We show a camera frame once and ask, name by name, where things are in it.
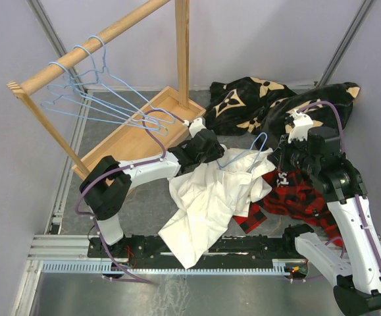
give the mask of metal floor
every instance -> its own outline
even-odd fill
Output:
[[[150,98],[157,92],[143,92]],[[145,102],[130,92],[123,96],[142,106]],[[98,97],[111,99],[107,93]],[[190,98],[202,106],[209,103],[208,91],[191,91]],[[117,126],[87,121],[79,156],[85,155]],[[219,137],[228,147],[248,148],[254,137]],[[87,234],[88,217],[81,218],[73,207],[78,199],[80,179],[74,175],[64,210],[61,234]],[[121,209],[126,234],[156,234],[176,212],[168,192],[168,182],[159,180],[137,187]],[[289,217],[265,212],[267,220],[251,234],[281,235],[289,224],[299,223]],[[231,220],[227,235],[244,232]],[[154,284],[109,282],[100,275],[42,273],[31,316],[338,316],[332,288],[324,278],[290,284],[278,276],[168,276],[143,275]]]
[[[342,316],[325,278],[144,276],[154,284],[99,275],[43,274],[30,316]]]

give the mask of white wall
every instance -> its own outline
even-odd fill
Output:
[[[10,313],[33,235],[43,232],[49,216],[65,157],[6,83],[27,79],[56,57],[25,0],[0,0],[0,316]],[[48,97],[43,92],[33,98]],[[71,133],[71,117],[50,118],[64,136]]]
[[[346,128],[347,152],[363,175],[381,233],[381,1],[375,1],[331,81],[361,87]]]
[[[41,2],[72,49],[145,0]],[[190,86],[206,88],[243,76],[318,80],[361,2],[191,0]],[[133,86],[176,86],[175,43],[171,1],[108,44],[111,70]]]

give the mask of wooden rod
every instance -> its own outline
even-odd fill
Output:
[[[189,107],[189,2],[175,0],[178,71],[178,104]]]
[[[161,8],[169,1],[170,0],[149,0],[148,2],[138,7],[136,10],[132,11],[125,17],[110,25],[105,30],[99,32],[97,36],[101,38],[104,43],[108,43],[157,9]],[[98,39],[91,38],[83,43],[82,46],[93,53],[101,48],[102,44]],[[83,61],[87,56],[88,54],[83,49],[75,48],[65,56],[58,59],[57,62],[63,65],[65,68],[69,69],[78,64],[80,61]],[[59,66],[54,64],[48,65],[35,76],[32,76],[31,78],[27,79],[27,81],[21,83],[20,87],[23,89],[24,93],[27,95],[32,95],[53,81],[55,78],[60,76],[62,73],[63,69]]]
[[[66,143],[64,138],[57,132],[56,128],[50,123],[48,118],[41,112],[38,106],[31,100],[26,92],[14,81],[9,82],[7,87],[12,90],[15,96],[25,104],[25,106],[32,112],[32,114],[39,120],[44,128],[52,135],[57,143],[64,149],[70,158],[76,163],[78,168],[83,172],[85,176],[88,176],[89,170],[80,158],[75,154],[72,148]]]

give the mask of wooden base tray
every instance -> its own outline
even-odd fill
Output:
[[[166,87],[158,93],[151,100],[151,103],[154,107],[160,107],[190,122],[205,113],[204,108],[191,100],[188,102],[189,107],[187,109],[179,106],[178,92],[171,87]],[[151,110],[151,106],[147,103],[141,109],[146,113]],[[151,113],[151,116],[165,118],[166,120],[170,119],[170,116],[162,112]],[[133,118],[139,119],[140,117],[137,113],[133,115]],[[179,144],[189,134],[188,129],[178,120],[174,124],[165,123],[165,126],[168,128],[168,135],[155,134],[155,136],[166,148]],[[101,158],[108,155],[112,155],[116,160],[134,160],[150,157],[158,153],[161,153],[159,145],[154,142],[143,128],[122,125],[82,158],[82,161],[91,171]],[[81,179],[85,178],[85,175],[76,165],[73,166],[73,170]]]

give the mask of red and black checkered cloth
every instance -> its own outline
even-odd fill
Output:
[[[261,212],[261,206],[269,213],[289,215],[293,219],[302,219],[308,224],[321,226],[329,238],[341,236],[323,197],[309,184],[307,175],[300,171],[286,173],[274,170],[264,174],[263,179],[272,186],[272,191],[250,205],[247,218],[234,217],[246,233],[267,219]],[[339,240],[335,244],[342,246]]]

